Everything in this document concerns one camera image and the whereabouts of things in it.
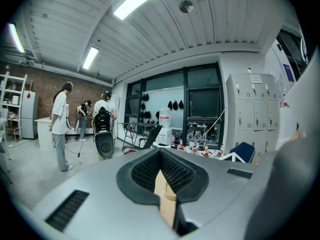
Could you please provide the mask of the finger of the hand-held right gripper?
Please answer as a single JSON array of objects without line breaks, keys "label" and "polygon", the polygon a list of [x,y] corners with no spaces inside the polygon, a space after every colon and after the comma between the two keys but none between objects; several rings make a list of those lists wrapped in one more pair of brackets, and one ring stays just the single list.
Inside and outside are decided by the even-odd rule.
[{"label": "finger of the hand-held right gripper", "polygon": [[246,228],[246,240],[307,240],[320,233],[320,132],[284,144]]}]

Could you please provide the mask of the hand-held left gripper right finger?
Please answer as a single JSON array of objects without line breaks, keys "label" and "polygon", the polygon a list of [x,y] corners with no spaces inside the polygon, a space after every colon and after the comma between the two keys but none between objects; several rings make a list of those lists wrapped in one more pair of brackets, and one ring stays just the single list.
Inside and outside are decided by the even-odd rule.
[{"label": "hand-held left gripper right finger", "polygon": [[201,158],[175,149],[160,150],[161,172],[175,195],[172,215],[160,240],[245,240],[251,215],[241,195],[255,166]]}]

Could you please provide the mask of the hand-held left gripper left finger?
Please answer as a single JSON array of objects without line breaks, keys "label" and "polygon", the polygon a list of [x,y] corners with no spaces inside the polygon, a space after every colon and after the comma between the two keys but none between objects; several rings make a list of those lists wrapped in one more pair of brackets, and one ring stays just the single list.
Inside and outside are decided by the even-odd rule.
[{"label": "hand-held left gripper left finger", "polygon": [[34,208],[54,240],[176,240],[155,194],[158,148],[89,165]]}]

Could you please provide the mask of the group of red-capped clear bottles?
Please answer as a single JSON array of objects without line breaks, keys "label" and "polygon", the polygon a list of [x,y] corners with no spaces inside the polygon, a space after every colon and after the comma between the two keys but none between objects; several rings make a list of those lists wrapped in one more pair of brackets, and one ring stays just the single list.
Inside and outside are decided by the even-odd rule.
[{"label": "group of red-capped clear bottles", "polygon": [[220,159],[223,156],[225,156],[225,154],[218,149],[209,149],[209,148],[204,149],[202,146],[197,146],[196,144],[194,146],[173,144],[170,147],[172,149],[183,151],[188,154],[205,157],[205,158],[211,158],[211,159]]}]

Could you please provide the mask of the brown cardboard box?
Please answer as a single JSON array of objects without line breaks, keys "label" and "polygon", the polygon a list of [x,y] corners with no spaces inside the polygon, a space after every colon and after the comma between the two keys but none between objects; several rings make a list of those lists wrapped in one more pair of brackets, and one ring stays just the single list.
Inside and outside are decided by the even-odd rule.
[{"label": "brown cardboard box", "polygon": [[159,212],[170,228],[174,225],[177,196],[160,170],[155,179],[154,194],[159,197]]}]

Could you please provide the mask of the white cabinet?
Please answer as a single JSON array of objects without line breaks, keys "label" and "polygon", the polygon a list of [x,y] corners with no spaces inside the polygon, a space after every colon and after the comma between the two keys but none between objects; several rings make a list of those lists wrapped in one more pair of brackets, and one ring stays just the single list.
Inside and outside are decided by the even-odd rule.
[{"label": "white cabinet", "polygon": [[279,109],[279,129],[276,149],[289,141],[297,131],[297,120],[291,107]]}]

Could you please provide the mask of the white water dispenser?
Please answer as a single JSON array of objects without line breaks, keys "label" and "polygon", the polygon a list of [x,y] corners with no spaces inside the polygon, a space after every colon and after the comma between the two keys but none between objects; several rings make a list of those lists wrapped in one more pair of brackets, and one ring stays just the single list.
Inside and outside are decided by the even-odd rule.
[{"label": "white water dispenser", "polygon": [[170,148],[173,143],[172,129],[162,127],[156,137],[155,143],[160,147]]}]

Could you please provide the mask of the metal drying rack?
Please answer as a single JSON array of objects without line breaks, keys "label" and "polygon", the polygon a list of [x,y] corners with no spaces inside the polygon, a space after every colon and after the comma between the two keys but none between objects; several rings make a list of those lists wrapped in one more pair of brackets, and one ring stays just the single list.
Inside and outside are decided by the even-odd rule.
[{"label": "metal drying rack", "polygon": [[156,123],[138,122],[136,114],[127,114],[126,122],[117,123],[117,139],[122,141],[121,151],[144,150],[152,147],[162,126]]}]

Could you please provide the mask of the grey metal locker cabinet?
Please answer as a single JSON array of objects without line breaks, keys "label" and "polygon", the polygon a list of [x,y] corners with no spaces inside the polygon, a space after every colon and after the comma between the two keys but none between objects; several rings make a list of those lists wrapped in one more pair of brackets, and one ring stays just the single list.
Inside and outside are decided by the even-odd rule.
[{"label": "grey metal locker cabinet", "polygon": [[253,84],[250,74],[230,74],[226,81],[227,154],[242,142],[255,148],[254,159],[275,151],[279,136],[280,106],[274,78],[260,75],[262,84]]}]

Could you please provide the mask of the white desk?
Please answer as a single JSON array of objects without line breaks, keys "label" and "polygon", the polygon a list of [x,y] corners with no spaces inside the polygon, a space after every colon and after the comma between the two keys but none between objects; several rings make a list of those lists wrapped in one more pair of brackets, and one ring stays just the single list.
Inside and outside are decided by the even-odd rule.
[{"label": "white desk", "polygon": [[37,123],[37,133],[38,133],[38,142],[41,152],[54,152],[55,148],[53,145],[52,132],[49,131],[51,126],[50,117],[36,119]]}]

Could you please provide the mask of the large clear water bottle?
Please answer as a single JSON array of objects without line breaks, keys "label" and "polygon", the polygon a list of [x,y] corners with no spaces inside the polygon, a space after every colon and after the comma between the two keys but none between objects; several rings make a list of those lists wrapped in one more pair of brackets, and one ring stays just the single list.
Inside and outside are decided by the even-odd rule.
[{"label": "large clear water bottle", "polygon": [[163,128],[169,128],[171,123],[171,110],[168,107],[161,108],[159,110],[159,124]]}]

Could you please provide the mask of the grey refrigerator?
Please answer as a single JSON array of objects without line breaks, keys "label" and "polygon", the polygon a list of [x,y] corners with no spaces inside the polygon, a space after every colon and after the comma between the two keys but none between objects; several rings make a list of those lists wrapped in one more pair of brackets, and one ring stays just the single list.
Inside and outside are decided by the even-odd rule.
[{"label": "grey refrigerator", "polygon": [[20,125],[23,139],[35,139],[38,136],[39,96],[33,91],[24,91],[21,103]]}]

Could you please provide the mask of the white open shelf unit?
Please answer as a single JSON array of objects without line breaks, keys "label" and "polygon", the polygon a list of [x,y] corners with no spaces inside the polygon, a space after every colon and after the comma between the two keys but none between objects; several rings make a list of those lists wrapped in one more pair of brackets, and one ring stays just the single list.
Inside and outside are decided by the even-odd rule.
[{"label": "white open shelf unit", "polygon": [[5,131],[15,141],[22,139],[21,113],[27,83],[27,75],[18,77],[11,75],[9,71],[0,73],[0,108],[7,109]]}]

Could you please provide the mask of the round ceiling fixture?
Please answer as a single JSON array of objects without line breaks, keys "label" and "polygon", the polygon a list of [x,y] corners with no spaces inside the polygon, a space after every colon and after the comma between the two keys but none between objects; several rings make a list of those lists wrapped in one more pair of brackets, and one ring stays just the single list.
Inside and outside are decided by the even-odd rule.
[{"label": "round ceiling fixture", "polygon": [[194,5],[190,0],[183,0],[179,3],[179,10],[184,14],[189,14],[193,8]]}]

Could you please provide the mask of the blue wall poster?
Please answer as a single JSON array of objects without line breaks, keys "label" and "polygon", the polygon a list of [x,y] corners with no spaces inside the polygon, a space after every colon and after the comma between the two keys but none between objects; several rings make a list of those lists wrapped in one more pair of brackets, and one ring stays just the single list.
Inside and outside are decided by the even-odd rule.
[{"label": "blue wall poster", "polygon": [[284,67],[285,73],[287,75],[288,81],[289,82],[294,82],[295,80],[294,80],[294,77],[293,77],[293,74],[292,74],[290,66],[287,65],[287,64],[283,64],[283,67]]}]

